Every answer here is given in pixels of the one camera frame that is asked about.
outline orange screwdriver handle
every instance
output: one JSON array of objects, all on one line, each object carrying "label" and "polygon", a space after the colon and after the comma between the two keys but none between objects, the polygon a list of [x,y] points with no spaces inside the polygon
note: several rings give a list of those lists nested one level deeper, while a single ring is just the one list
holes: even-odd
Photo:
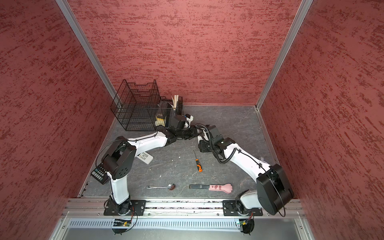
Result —
[{"label": "orange screwdriver handle", "polygon": [[202,172],[203,169],[201,168],[201,165],[200,165],[200,162],[199,162],[198,159],[196,159],[196,164],[197,164],[197,170],[198,170],[199,172]]}]

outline screwdriver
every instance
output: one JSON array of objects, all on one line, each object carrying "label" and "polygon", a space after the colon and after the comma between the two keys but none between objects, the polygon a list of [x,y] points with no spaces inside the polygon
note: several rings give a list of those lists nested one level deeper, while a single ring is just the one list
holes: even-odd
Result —
[{"label": "screwdriver", "polygon": [[199,159],[198,159],[197,156],[196,156],[195,150],[193,150],[193,153],[195,154],[195,158],[196,158],[197,170],[198,170],[199,172],[202,172],[203,169],[201,168],[201,165],[200,165]]}]

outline spoon handle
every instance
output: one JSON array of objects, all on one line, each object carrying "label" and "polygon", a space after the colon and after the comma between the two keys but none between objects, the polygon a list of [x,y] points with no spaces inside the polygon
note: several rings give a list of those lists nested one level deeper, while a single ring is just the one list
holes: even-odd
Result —
[{"label": "spoon handle", "polygon": [[148,185],[148,186],[147,186],[147,189],[151,189],[151,188],[166,188],[166,187],[151,186],[151,185]]}]

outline wire basket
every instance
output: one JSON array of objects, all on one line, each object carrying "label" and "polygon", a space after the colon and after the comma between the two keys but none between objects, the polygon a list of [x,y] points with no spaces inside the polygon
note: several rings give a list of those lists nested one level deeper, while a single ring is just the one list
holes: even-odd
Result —
[{"label": "wire basket", "polygon": [[172,101],[160,97],[156,80],[153,83],[127,83],[124,79],[111,104],[116,119],[126,131],[155,131],[158,126],[169,127],[173,116],[182,114],[183,98],[176,109]]}]

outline metal spoon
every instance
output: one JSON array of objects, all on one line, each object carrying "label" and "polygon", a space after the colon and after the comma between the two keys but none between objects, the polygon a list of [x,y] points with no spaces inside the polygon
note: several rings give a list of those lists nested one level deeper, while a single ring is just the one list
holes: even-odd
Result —
[{"label": "metal spoon", "polygon": [[175,185],[174,183],[171,183],[171,184],[169,184],[169,185],[166,186],[166,187],[150,186],[150,185],[148,185],[148,186],[147,186],[147,189],[151,189],[151,188],[167,188],[168,190],[172,191],[172,190],[175,189],[175,187],[176,187],[176,185]]}]

